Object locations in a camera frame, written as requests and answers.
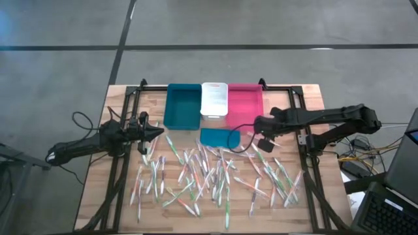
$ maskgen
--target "plastic bin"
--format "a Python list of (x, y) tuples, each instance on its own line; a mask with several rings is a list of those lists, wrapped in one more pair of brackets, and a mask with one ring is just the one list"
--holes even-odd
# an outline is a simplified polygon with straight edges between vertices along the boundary
[(228, 114), (228, 85), (221, 82), (202, 84), (202, 118), (205, 121), (224, 120)]
[(170, 130), (198, 130), (201, 126), (202, 86), (169, 84), (164, 126)]
[[(228, 85), (227, 125), (233, 129), (242, 124), (253, 124), (257, 116), (264, 114), (263, 88), (257, 84)], [(254, 131), (251, 126), (243, 126), (239, 131)]]

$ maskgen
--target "white label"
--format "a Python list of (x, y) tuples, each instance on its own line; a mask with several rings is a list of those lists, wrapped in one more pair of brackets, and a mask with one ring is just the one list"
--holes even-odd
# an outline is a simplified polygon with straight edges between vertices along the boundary
[(391, 202), (390, 200), (385, 199), (385, 202), (388, 203), (389, 205), (393, 206), (394, 208), (400, 210), (400, 211), (403, 210), (403, 208), (401, 206), (395, 204), (394, 202)]

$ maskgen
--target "laptop screen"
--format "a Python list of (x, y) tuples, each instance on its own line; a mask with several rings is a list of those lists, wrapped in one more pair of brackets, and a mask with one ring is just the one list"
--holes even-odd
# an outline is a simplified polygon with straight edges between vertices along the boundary
[(415, 109), (405, 135), (385, 177), (385, 184), (418, 204), (418, 108)]

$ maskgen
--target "laptop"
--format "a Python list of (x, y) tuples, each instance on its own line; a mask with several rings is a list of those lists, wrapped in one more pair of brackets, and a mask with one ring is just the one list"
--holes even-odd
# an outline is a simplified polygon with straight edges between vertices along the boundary
[(374, 234), (418, 234), (418, 108), (383, 185), (373, 182), (351, 228)]

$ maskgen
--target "laptop keyboard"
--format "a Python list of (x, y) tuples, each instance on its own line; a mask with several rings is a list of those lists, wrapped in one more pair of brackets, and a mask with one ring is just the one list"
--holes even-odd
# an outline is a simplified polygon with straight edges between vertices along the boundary
[(418, 220), (374, 195), (361, 226), (378, 234), (418, 234)]

